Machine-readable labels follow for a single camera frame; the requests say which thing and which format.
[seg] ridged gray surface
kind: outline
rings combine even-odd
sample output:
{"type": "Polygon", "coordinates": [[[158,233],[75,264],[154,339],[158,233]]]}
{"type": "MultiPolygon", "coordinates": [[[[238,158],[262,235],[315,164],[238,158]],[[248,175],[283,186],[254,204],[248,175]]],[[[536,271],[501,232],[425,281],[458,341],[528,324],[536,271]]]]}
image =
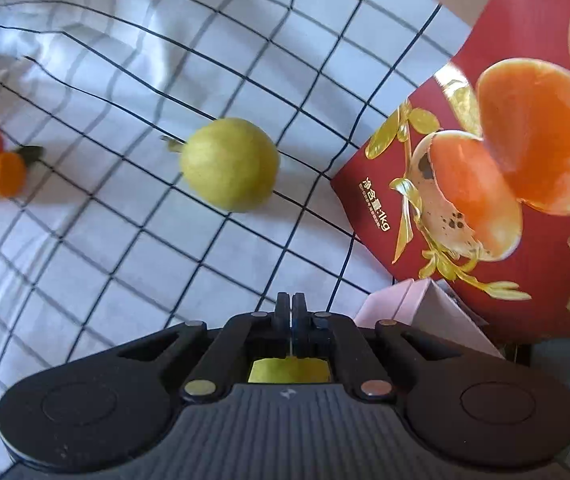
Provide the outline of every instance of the ridged gray surface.
{"type": "MultiPolygon", "coordinates": [[[[17,466],[6,480],[78,480],[17,466]]],[[[224,400],[184,410],[167,437],[88,480],[570,480],[558,464],[486,473],[419,446],[393,410],[356,401],[340,384],[237,384],[224,400]]]]}

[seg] white grid cloth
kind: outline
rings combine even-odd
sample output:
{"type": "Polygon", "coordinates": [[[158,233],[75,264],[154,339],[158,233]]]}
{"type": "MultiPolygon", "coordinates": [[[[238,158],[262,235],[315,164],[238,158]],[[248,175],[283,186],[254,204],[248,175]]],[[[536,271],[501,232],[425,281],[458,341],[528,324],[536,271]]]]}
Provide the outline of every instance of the white grid cloth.
{"type": "Polygon", "coordinates": [[[392,277],[329,180],[468,34],[434,0],[0,0],[0,129],[47,150],[0,200],[0,397],[279,291],[356,313],[392,277]],[[159,140],[224,116],[281,152],[255,212],[202,202],[159,140]]]}

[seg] gold leaf pattern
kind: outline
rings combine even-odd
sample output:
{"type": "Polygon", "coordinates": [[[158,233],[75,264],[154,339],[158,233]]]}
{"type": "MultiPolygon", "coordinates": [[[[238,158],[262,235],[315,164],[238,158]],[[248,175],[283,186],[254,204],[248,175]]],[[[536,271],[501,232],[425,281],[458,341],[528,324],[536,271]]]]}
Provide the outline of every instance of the gold leaf pattern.
{"type": "Polygon", "coordinates": [[[409,99],[405,99],[405,101],[403,101],[401,105],[398,107],[398,111],[400,114],[399,122],[401,124],[407,123],[407,120],[409,119],[409,114],[412,113],[412,109],[413,107],[411,102],[409,102],[409,99]]]}
{"type": "Polygon", "coordinates": [[[478,101],[471,86],[459,88],[449,98],[450,106],[466,132],[481,136],[481,116],[478,101]]]}
{"type": "Polygon", "coordinates": [[[465,74],[453,63],[447,63],[434,74],[434,78],[463,130],[480,137],[482,128],[478,101],[465,74]]]}
{"type": "Polygon", "coordinates": [[[393,142],[398,132],[399,116],[400,112],[397,108],[381,127],[376,130],[374,135],[370,137],[369,143],[365,148],[365,156],[367,158],[376,158],[393,142]]]}
{"type": "MultiPolygon", "coordinates": [[[[467,283],[468,285],[474,286],[479,290],[484,291],[492,298],[497,300],[507,300],[507,301],[523,301],[530,300],[532,297],[518,289],[519,285],[514,282],[493,282],[493,283],[481,283],[474,276],[470,276],[468,273],[476,267],[478,262],[478,254],[480,252],[480,247],[476,248],[474,258],[470,259],[467,263],[457,266],[453,263],[448,256],[448,250],[443,245],[438,243],[432,238],[429,231],[423,224],[421,216],[423,214],[423,201],[421,199],[420,193],[414,186],[414,184],[406,177],[395,178],[389,183],[390,188],[398,191],[403,196],[403,204],[407,200],[414,207],[414,223],[418,228],[419,232],[425,238],[427,246],[429,249],[423,251],[423,257],[426,258],[428,264],[419,271],[419,277],[427,278],[434,273],[434,266],[439,271],[441,276],[446,280],[451,282],[456,279],[467,283]]],[[[399,230],[399,239],[401,239],[401,230],[399,230]]],[[[395,261],[400,257],[401,254],[398,253],[399,243],[396,244],[396,255],[395,261]]]]}
{"type": "Polygon", "coordinates": [[[414,129],[422,135],[433,134],[441,129],[438,118],[432,112],[422,108],[414,108],[409,114],[408,120],[414,129]]]}
{"type": "Polygon", "coordinates": [[[401,223],[398,227],[398,238],[396,239],[396,252],[394,254],[393,264],[400,258],[405,250],[405,246],[412,241],[414,233],[412,232],[412,220],[409,216],[409,201],[403,197],[403,205],[401,206],[401,223]]]}
{"type": "MultiPolygon", "coordinates": [[[[423,251],[423,256],[425,256],[425,253],[430,253],[430,251],[423,251]]],[[[436,255],[432,254],[432,256],[427,256],[427,258],[429,258],[427,265],[418,271],[418,277],[421,280],[429,278],[436,270],[436,255]]]]}
{"type": "Polygon", "coordinates": [[[408,142],[409,140],[409,124],[407,123],[407,121],[401,123],[401,125],[398,127],[398,140],[400,142],[408,142]]]}

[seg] pear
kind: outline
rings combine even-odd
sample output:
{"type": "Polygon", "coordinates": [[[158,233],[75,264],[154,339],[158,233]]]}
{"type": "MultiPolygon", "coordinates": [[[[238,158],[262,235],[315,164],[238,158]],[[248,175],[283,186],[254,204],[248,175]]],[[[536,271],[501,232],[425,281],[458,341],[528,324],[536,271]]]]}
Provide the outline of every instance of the pear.
{"type": "Polygon", "coordinates": [[[183,178],[212,206],[244,212],[269,198],[280,155],[260,128],[243,119],[212,121],[187,142],[165,138],[181,154],[183,178]]]}

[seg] metal screw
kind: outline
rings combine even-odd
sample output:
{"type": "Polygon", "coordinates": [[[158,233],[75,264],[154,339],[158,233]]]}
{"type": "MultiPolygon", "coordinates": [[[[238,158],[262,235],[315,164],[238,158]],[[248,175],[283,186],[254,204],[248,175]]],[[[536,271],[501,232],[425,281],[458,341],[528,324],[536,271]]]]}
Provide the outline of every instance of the metal screw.
{"type": "Polygon", "coordinates": [[[185,384],[185,393],[194,397],[210,395],[215,391],[216,384],[206,379],[196,379],[185,384]]]}
{"type": "Polygon", "coordinates": [[[371,381],[365,381],[361,384],[361,392],[363,392],[368,397],[382,397],[392,393],[394,386],[389,384],[387,381],[380,381],[374,379],[371,381]]]}

